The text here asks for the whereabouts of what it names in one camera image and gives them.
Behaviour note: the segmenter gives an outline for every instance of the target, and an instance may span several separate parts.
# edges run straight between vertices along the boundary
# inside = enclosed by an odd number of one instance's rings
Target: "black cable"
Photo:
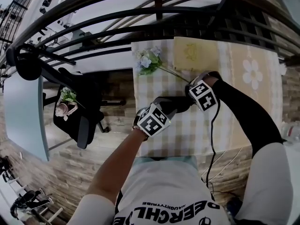
[[[212,159],[211,159],[211,162],[210,162],[210,167],[208,168],[208,171],[207,171],[207,174],[206,174],[206,186],[207,186],[207,188],[208,188],[208,176],[210,174],[210,170],[211,170],[212,164],[214,163],[214,159],[215,159],[215,155],[216,155],[216,152],[215,152],[215,149],[214,149],[214,142],[213,142],[213,139],[212,139],[213,128],[214,128],[213,123],[216,120],[217,115],[219,114],[220,106],[221,106],[221,102],[217,98],[217,112],[216,112],[216,115],[214,116],[214,118],[211,120],[211,126],[210,126],[210,143],[211,143],[211,149],[212,149],[213,155],[212,155]]]

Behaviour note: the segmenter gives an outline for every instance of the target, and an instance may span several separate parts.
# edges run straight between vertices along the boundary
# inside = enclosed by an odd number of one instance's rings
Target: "white flower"
[[[156,57],[158,57],[159,54],[161,53],[161,50],[160,50],[158,47],[156,47],[156,46],[153,47],[153,48],[151,48],[150,51],[153,52],[153,54],[154,54]]]
[[[246,72],[243,75],[243,80],[245,83],[251,83],[254,90],[258,89],[258,82],[263,80],[263,74],[258,71],[258,64],[256,60],[250,63],[248,60],[243,61],[243,66]]]
[[[142,53],[141,53],[140,51],[137,51],[137,52],[135,53],[135,56],[136,56],[136,58],[137,58],[138,60],[140,60],[140,59],[142,58]]]
[[[142,56],[142,58],[141,58],[141,64],[145,68],[148,68],[149,65],[151,64],[151,60],[149,58],[147,58],[146,56]]]

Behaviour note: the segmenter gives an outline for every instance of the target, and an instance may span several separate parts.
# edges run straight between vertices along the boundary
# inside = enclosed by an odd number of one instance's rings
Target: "yellow paper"
[[[178,71],[218,71],[219,52],[217,41],[190,37],[175,37],[173,65]]]

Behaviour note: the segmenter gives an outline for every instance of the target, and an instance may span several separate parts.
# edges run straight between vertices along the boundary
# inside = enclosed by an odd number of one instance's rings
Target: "office chair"
[[[93,141],[96,125],[99,126],[101,132],[109,132],[108,127],[103,128],[101,125],[104,115],[100,112],[100,107],[120,106],[126,102],[108,103],[107,101],[102,101],[101,88],[96,81],[88,75],[71,74],[64,68],[56,70],[39,58],[41,54],[49,58],[64,59],[56,54],[37,49],[28,44],[23,44],[17,48],[10,46],[7,50],[6,58],[8,64],[12,67],[15,66],[20,77],[25,80],[36,80],[42,75],[48,81],[60,84],[58,98],[63,87],[76,92],[78,109],[68,117],[66,122],[63,121],[62,117],[56,117],[54,114],[53,122],[77,141],[79,148],[85,149]]]

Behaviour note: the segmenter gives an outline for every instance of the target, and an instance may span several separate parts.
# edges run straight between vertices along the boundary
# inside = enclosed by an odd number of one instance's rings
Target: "blue flower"
[[[153,47],[153,48],[151,48],[150,51],[153,52],[153,54],[154,54],[156,57],[158,57],[158,56],[160,55],[160,53],[161,53],[161,50],[160,50],[158,47],[156,47],[156,46]]]
[[[137,70],[138,73],[141,72],[141,70],[142,70],[142,64],[141,64],[141,61],[138,61],[138,62],[137,62],[137,64],[136,64],[136,70]]]
[[[149,65],[151,64],[151,60],[149,58],[147,58],[146,56],[142,56],[141,64],[143,67],[148,68]]]

